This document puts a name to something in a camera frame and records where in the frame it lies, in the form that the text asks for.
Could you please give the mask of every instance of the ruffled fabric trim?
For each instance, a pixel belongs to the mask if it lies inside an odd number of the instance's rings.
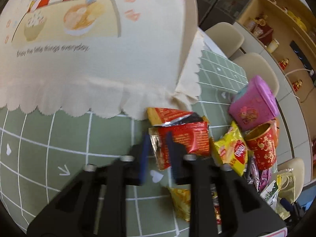
[[[37,107],[45,115],[63,109],[78,117],[91,109],[102,118],[111,118],[122,111],[133,119],[146,119],[147,107],[191,110],[198,101],[198,64],[202,56],[203,36],[197,32],[174,93],[161,87],[131,85],[99,78],[77,79],[72,83],[41,82],[32,79],[10,81],[0,87],[0,107],[28,114]]]

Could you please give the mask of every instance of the figurine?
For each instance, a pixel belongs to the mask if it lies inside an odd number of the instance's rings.
[[[302,84],[303,84],[303,81],[301,79],[299,79],[298,81],[295,81],[294,83],[292,83],[294,91],[297,92],[298,89],[302,86]]]
[[[279,61],[279,65],[284,70],[286,68],[286,66],[289,64],[289,62],[290,62],[289,59],[285,58],[284,60]]]

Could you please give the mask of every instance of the pink plastic container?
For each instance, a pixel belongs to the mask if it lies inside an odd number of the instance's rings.
[[[241,129],[246,131],[274,119],[279,109],[269,86],[257,75],[236,94],[229,113]]]

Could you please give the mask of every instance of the cartoon bowl of soup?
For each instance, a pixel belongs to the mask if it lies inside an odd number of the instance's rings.
[[[40,12],[34,13],[24,26],[24,35],[28,42],[34,41],[39,33],[43,30],[47,18],[42,16]]]
[[[64,30],[72,36],[81,36],[93,28],[104,12],[104,5],[98,2],[72,6],[64,16]]]

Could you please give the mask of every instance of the beige chair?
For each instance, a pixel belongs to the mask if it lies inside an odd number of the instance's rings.
[[[292,173],[295,177],[295,195],[294,201],[300,196],[304,185],[304,161],[301,158],[294,158],[278,165],[277,170],[293,169]]]
[[[255,75],[259,75],[268,84],[274,96],[279,92],[279,81],[273,69],[268,62],[258,53],[246,53],[233,60],[238,66],[241,66],[247,75],[248,80]]]
[[[206,30],[205,33],[228,58],[241,47],[245,40],[244,36],[233,25],[227,22],[218,23]]]

